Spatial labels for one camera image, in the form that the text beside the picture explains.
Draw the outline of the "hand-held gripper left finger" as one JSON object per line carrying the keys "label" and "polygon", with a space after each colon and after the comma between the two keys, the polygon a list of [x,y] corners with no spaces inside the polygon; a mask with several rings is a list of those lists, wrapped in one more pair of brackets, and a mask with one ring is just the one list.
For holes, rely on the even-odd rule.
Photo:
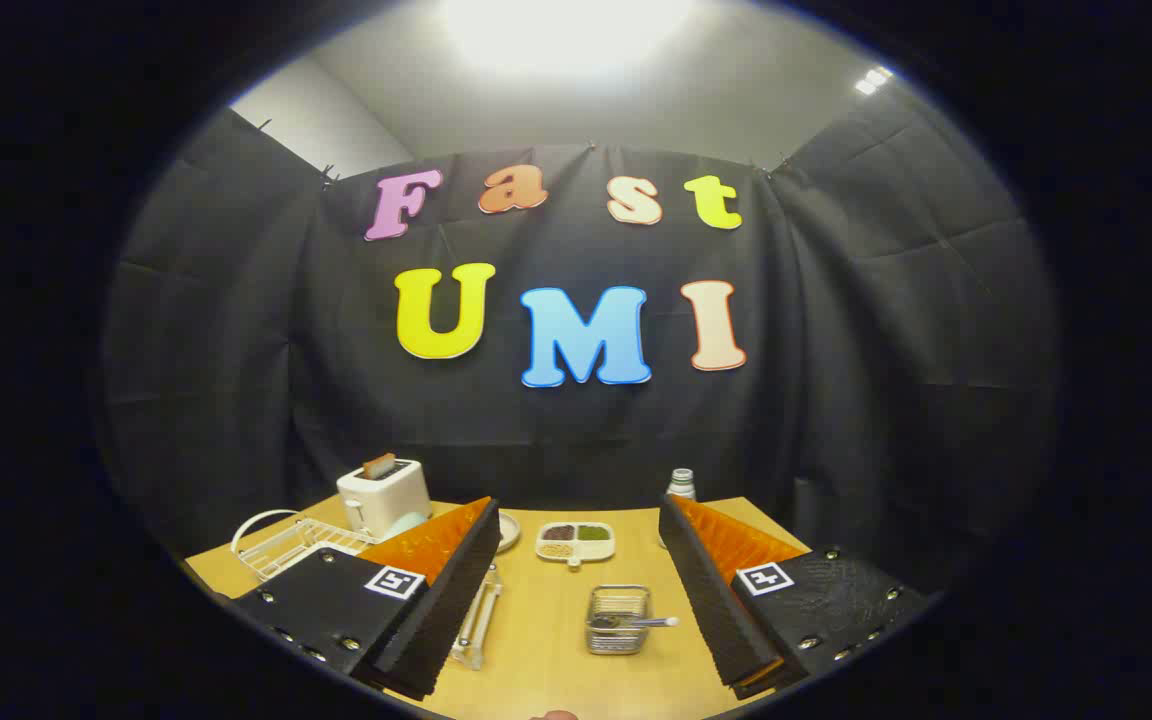
{"label": "hand-held gripper left finger", "polygon": [[499,503],[483,497],[358,553],[308,552],[230,607],[312,661],[422,700],[435,691],[499,539]]}

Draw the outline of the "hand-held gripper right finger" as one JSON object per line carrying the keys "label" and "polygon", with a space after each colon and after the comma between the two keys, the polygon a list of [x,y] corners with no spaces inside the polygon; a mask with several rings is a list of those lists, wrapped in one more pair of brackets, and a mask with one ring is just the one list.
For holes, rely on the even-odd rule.
{"label": "hand-held gripper right finger", "polygon": [[799,548],[691,498],[664,497],[658,530],[740,700],[851,664],[932,602],[838,544]]}

